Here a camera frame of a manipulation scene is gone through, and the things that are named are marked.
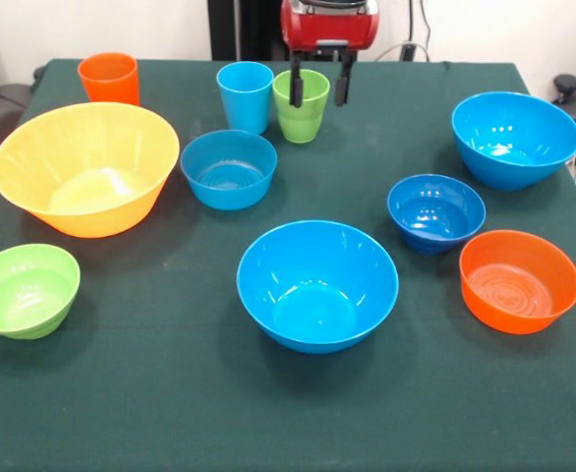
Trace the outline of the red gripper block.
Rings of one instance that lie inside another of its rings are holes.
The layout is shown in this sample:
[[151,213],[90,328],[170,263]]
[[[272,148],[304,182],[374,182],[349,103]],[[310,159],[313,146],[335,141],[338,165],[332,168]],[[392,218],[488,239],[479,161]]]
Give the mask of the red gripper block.
[[341,70],[335,81],[334,102],[336,106],[345,105],[355,60],[352,51],[369,49],[374,43],[378,2],[282,1],[280,24],[283,40],[291,50],[289,104],[301,107],[303,103],[302,51],[340,48],[347,50],[338,51]]

